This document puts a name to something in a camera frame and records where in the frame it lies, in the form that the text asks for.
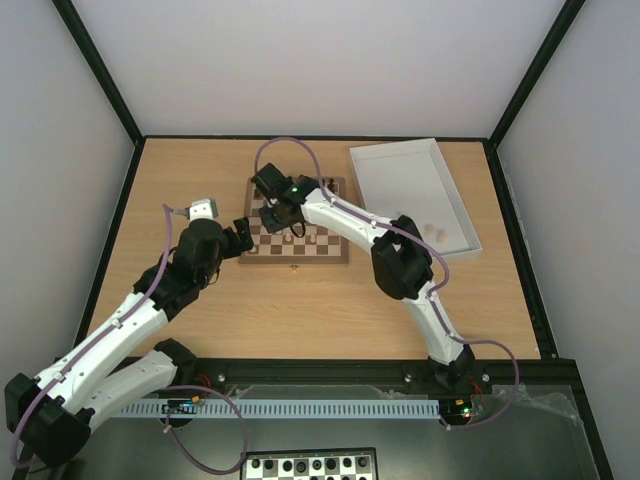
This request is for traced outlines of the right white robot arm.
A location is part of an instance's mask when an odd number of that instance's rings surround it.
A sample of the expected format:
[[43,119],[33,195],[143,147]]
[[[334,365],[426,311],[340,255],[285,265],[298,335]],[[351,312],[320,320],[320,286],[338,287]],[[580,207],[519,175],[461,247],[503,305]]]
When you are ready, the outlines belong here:
[[433,258],[412,219],[375,215],[331,193],[322,182],[304,175],[293,179],[271,163],[257,170],[251,183],[266,201],[259,214],[269,232],[310,223],[366,251],[378,288],[403,302],[419,327],[435,381],[450,392],[470,381],[474,354],[438,298]]

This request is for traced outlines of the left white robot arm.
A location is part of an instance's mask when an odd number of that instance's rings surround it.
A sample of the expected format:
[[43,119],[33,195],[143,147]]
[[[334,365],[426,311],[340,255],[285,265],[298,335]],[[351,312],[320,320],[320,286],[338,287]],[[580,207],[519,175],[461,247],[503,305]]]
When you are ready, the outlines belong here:
[[195,302],[214,283],[224,260],[253,246],[245,217],[228,228],[209,217],[191,219],[178,244],[165,246],[158,262],[91,335],[35,377],[11,379],[4,396],[13,466],[66,463],[105,420],[147,394],[208,391],[195,379],[196,356],[173,339],[157,343],[127,367],[120,364]]

